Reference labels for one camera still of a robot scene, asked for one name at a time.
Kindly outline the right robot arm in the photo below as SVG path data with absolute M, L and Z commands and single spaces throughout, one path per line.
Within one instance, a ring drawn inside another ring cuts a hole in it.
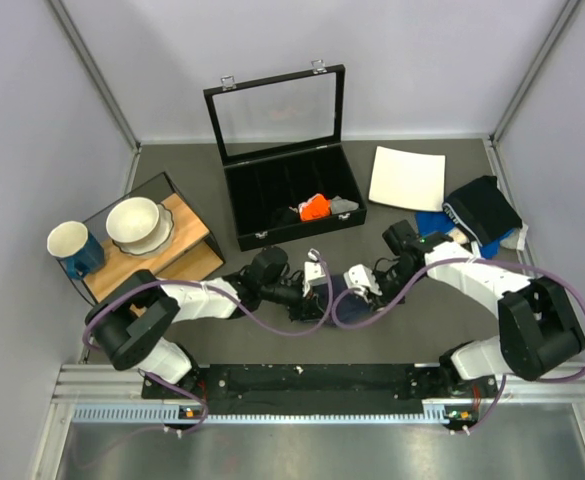
M 406 221 L 386 229 L 383 239 L 395 255 L 387 269 L 356 265 L 345 275 L 347 285 L 374 310 L 428 277 L 474 300 L 497 321 L 496 336 L 440 357 L 438 380 L 446 393 L 462 395 L 488 376 L 537 381 L 585 350 L 585 333 L 567 290 L 549 275 L 533 278 L 487 264 L 450 236 L 420 236 Z

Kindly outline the navy underwear with cream waistband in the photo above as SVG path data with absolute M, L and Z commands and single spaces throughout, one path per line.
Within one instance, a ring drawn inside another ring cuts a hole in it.
M 333 299 L 349 289 L 342 274 L 332 275 Z M 346 293 L 336 305 L 336 315 L 329 314 L 325 324 L 333 327 L 355 325 L 371 315 L 370 305 L 357 293 Z

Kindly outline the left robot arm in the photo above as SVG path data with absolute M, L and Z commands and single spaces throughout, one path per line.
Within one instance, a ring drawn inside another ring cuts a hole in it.
M 250 316 L 264 301 L 293 320 L 327 321 L 333 282 L 315 250 L 303 269 L 288 271 L 287 253 L 267 247 L 239 271 L 208 281 L 164 280 L 147 269 L 128 277 L 86 316 L 85 344 L 102 350 L 117 370 L 137 369 L 177 396 L 198 387 L 198 366 L 186 349 L 165 339 L 177 322 Z

